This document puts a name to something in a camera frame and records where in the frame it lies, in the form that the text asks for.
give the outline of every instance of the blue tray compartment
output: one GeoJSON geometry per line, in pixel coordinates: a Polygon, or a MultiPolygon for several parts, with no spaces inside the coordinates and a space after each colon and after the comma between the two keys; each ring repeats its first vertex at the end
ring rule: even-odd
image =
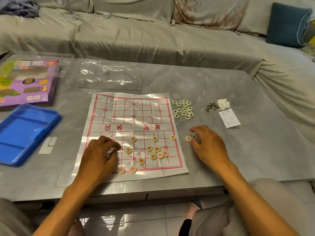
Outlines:
{"type": "Polygon", "coordinates": [[[0,123],[0,163],[20,166],[60,121],[55,110],[30,104],[18,106],[0,123]]]}

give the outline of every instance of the purple box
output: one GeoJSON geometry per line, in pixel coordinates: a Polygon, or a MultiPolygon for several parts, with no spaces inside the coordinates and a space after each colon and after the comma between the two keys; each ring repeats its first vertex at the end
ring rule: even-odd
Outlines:
{"type": "Polygon", "coordinates": [[[54,100],[59,68],[56,59],[7,60],[0,66],[0,108],[54,100]]]}

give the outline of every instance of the white tissue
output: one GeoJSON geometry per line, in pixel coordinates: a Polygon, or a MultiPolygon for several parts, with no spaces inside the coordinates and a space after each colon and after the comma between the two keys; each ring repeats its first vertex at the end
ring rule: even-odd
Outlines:
{"type": "Polygon", "coordinates": [[[218,103],[218,106],[220,107],[219,111],[223,111],[230,108],[230,103],[226,101],[226,98],[219,99],[217,103],[218,103]]]}

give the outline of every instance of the grey pants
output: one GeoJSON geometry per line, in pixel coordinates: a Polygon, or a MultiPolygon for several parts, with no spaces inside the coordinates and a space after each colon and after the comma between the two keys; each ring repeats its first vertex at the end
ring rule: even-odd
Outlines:
{"type": "MultiPolygon", "coordinates": [[[[256,179],[250,185],[301,236],[311,236],[311,216],[302,202],[286,187],[272,179],[256,179]]],[[[229,200],[222,205],[197,210],[189,236],[250,236],[236,205],[229,200]]]]}
{"type": "MultiPolygon", "coordinates": [[[[280,214],[301,236],[310,232],[310,216],[305,206],[283,184],[271,179],[257,179],[252,187],[280,214]]],[[[0,236],[31,236],[35,231],[31,221],[10,201],[0,198],[0,236]]],[[[189,231],[190,236],[247,236],[233,201],[197,210],[189,231]]]]}

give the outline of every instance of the sofa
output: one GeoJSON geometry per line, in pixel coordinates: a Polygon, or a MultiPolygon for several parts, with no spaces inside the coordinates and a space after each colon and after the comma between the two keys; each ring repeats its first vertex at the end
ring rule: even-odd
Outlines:
{"type": "Polygon", "coordinates": [[[0,15],[0,55],[74,53],[242,70],[315,143],[315,63],[299,49],[256,36],[266,35],[273,2],[315,9],[315,0],[67,0],[74,21],[52,0],[32,1],[40,5],[37,18],[0,15]]]}

